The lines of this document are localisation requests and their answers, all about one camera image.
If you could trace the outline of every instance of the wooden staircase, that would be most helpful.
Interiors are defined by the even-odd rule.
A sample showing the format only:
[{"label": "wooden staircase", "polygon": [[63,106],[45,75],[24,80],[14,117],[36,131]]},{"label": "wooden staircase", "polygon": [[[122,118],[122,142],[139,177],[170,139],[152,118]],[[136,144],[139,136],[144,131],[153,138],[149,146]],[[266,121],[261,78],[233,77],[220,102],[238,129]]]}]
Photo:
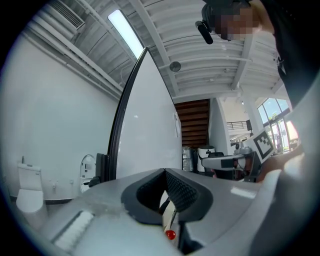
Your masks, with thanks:
[{"label": "wooden staircase", "polygon": [[208,99],[175,104],[182,129],[182,146],[197,149],[207,145],[210,101]]}]

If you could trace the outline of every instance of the window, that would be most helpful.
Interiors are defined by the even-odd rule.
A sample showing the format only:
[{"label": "window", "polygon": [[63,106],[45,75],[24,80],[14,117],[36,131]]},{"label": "window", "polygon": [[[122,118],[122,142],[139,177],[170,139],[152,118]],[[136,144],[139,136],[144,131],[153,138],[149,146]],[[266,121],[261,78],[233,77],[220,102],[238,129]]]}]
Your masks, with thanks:
[{"label": "window", "polygon": [[284,99],[277,99],[277,101],[278,101],[278,103],[279,103],[279,106],[280,106],[281,111],[285,111],[286,109],[289,108],[289,105],[288,105],[288,103],[287,103],[286,100],[284,100]]},{"label": "window", "polygon": [[279,115],[281,110],[275,98],[268,98],[265,103],[263,103],[266,114],[269,119]]},{"label": "window", "polygon": [[264,106],[261,105],[258,108],[258,110],[259,110],[259,113],[260,113],[260,117],[262,119],[262,123],[264,124],[264,123],[268,122],[268,117],[267,117],[267,114],[266,114],[266,112],[264,110]]}]

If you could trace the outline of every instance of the white curved panel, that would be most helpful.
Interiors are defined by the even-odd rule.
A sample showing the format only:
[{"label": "white curved panel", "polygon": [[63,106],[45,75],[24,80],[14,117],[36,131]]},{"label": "white curved panel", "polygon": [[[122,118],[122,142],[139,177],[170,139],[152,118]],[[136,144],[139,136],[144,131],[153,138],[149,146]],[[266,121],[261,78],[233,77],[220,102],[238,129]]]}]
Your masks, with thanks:
[{"label": "white curved panel", "polygon": [[181,124],[178,119],[176,127],[175,113],[171,96],[148,51],[125,109],[117,179],[156,168],[182,168]]}]

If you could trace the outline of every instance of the red button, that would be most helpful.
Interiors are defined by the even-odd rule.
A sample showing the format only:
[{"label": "red button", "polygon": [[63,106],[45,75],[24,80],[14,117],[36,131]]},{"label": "red button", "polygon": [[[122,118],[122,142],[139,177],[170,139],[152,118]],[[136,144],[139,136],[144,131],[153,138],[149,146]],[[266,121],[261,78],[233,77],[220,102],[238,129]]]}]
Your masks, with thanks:
[{"label": "red button", "polygon": [[173,240],[176,238],[176,232],[174,232],[173,230],[167,230],[165,234],[170,240]]}]

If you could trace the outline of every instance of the white column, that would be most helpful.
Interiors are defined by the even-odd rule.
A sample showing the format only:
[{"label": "white column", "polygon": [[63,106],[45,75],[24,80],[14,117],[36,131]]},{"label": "white column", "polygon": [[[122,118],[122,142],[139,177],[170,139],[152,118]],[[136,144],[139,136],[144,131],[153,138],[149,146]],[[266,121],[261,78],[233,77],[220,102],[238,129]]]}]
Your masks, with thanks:
[{"label": "white column", "polygon": [[234,153],[231,149],[225,113],[219,98],[210,100],[208,133],[210,145],[214,146],[216,152],[223,152],[225,156]]},{"label": "white column", "polygon": [[288,103],[289,109],[290,109],[290,111],[292,112],[292,111],[293,111],[293,108],[292,108],[292,105],[291,105],[291,101],[290,101],[290,100],[287,100],[286,103]]},{"label": "white column", "polygon": [[248,92],[244,92],[241,96],[241,99],[244,103],[245,111],[249,116],[252,132],[253,134],[257,134],[264,128],[264,124],[262,123],[259,110],[256,107],[255,98],[252,97]]}]

